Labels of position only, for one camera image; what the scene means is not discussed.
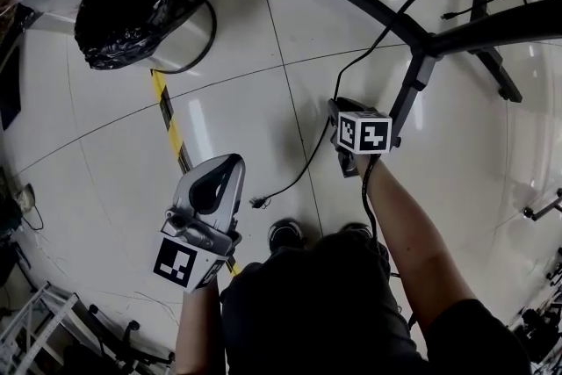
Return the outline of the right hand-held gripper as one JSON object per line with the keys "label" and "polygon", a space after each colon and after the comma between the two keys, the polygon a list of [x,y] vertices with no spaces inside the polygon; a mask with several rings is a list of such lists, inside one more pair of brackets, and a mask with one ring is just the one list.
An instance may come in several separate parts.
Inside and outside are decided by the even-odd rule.
{"label": "right hand-held gripper", "polygon": [[356,155],[382,155],[391,149],[392,119],[347,97],[328,100],[330,142],[338,155],[344,178],[358,175]]}

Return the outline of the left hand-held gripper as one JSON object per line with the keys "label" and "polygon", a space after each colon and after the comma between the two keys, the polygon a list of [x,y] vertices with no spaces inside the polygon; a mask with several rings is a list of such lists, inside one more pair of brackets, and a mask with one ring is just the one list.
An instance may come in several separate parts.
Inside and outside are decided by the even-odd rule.
{"label": "left hand-held gripper", "polygon": [[217,156],[185,173],[175,192],[160,236],[153,273],[194,292],[208,286],[226,267],[240,272],[234,258],[241,242],[237,220],[245,177],[245,162],[238,154]]}

